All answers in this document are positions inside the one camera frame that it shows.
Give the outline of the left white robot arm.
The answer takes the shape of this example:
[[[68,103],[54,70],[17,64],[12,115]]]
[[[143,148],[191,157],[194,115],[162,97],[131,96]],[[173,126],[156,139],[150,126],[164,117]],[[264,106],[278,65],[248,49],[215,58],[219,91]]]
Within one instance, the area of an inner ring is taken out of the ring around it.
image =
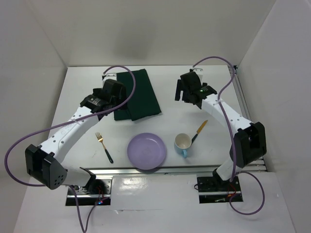
[[[61,164],[75,143],[104,116],[107,110],[126,100],[124,84],[113,79],[104,81],[102,88],[84,98],[73,119],[39,146],[25,150],[27,173],[51,190],[61,185],[77,185],[84,193],[96,188],[96,175],[85,168],[66,169]]]

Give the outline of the dark green cloth napkin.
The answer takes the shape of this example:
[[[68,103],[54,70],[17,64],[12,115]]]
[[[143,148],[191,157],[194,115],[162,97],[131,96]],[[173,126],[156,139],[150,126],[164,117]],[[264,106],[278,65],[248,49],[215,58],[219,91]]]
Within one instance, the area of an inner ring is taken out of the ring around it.
[[[135,121],[161,113],[147,71],[145,69],[140,69],[133,71],[133,74],[136,79],[134,94],[127,102],[126,109],[119,109],[114,112],[115,121],[127,119]]]

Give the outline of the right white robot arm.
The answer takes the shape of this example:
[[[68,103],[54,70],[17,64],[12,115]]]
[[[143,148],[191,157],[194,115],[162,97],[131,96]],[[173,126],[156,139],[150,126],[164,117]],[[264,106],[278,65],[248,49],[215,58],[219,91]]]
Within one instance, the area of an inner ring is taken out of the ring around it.
[[[266,154],[264,125],[241,116],[218,96],[214,88],[202,83],[201,76],[194,69],[177,80],[174,99],[197,106],[228,127],[231,137],[230,158],[213,172],[212,185],[215,189],[224,190],[236,173]]]

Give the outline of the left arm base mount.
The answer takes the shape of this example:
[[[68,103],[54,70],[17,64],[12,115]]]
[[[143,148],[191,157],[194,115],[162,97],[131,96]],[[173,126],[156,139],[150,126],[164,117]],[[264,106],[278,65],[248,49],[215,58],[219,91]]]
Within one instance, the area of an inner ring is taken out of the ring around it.
[[[74,185],[79,206],[109,206],[111,204],[112,179],[110,175],[98,175],[91,189]]]

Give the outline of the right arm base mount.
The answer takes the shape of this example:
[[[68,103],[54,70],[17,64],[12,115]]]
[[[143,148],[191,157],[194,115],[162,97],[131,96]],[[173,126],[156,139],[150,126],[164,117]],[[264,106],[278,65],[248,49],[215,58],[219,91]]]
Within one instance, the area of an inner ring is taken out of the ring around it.
[[[197,177],[194,189],[198,191],[199,202],[202,203],[225,203],[243,202],[241,186],[238,177],[233,182],[217,183],[214,177]]]

